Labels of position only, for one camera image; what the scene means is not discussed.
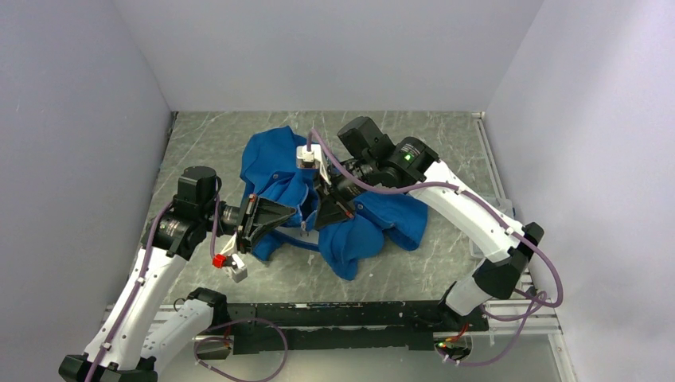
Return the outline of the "blue zip jacket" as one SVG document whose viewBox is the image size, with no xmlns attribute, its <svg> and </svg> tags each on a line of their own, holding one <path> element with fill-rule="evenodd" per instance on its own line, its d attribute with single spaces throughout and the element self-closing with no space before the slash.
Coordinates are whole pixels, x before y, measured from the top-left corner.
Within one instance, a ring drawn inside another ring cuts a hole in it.
<svg viewBox="0 0 675 382">
<path fill-rule="evenodd" d="M 385 239 L 406 251 L 420 246 L 428 207 L 404 194 L 361 194 L 354 201 L 354 217 L 320 228 L 315 241 L 289 236 L 289 229 L 315 230 L 315 172 L 299 169 L 295 157 L 297 147 L 305 143 L 306 138 L 290 127 L 278 127 L 254 134 L 244 148 L 240 165 L 240 179 L 245 184 L 243 197 L 254 193 L 296 209 L 279 230 L 265 235 L 252 249 L 258 260 L 268 261 L 283 244 L 290 244 L 319 252 L 335 275 L 353 280 L 359 261 L 377 255 Z"/>
</svg>

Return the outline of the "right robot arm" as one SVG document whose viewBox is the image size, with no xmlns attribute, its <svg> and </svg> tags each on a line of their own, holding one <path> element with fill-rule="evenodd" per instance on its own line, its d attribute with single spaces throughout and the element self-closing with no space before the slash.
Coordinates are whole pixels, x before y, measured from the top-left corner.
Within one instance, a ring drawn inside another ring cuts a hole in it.
<svg viewBox="0 0 675 382">
<path fill-rule="evenodd" d="M 459 228 L 483 254 L 478 267 L 443 295 L 438 311 L 442 326 L 460 329 L 485 302 L 510 298 L 543 237 L 540 225 L 522 224 L 498 211 L 418 138 L 394 143 L 365 116 L 347 123 L 337 136 L 351 155 L 343 162 L 316 131 L 296 149 L 298 167 L 317 170 L 316 229 L 353 218 L 354 199 L 367 191 L 407 194 Z"/>
</svg>

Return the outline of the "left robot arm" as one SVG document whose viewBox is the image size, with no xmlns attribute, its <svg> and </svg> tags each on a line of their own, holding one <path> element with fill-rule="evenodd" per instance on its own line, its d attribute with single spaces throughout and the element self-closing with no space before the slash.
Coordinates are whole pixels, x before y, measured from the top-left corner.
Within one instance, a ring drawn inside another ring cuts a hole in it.
<svg viewBox="0 0 675 382">
<path fill-rule="evenodd" d="M 227 327 L 226 296 L 198 287 L 167 321 L 151 328 L 169 289 L 206 237 L 228 236 L 213 265 L 239 282 L 248 274 L 241 255 L 296 213 L 256 194 L 239 207 L 227 205 L 220 200 L 221 186 L 213 168 L 184 170 L 172 201 L 146 229 L 129 279 L 99 332 L 81 354 L 61 362 L 63 380 L 157 381 L 190 340 Z"/>
</svg>

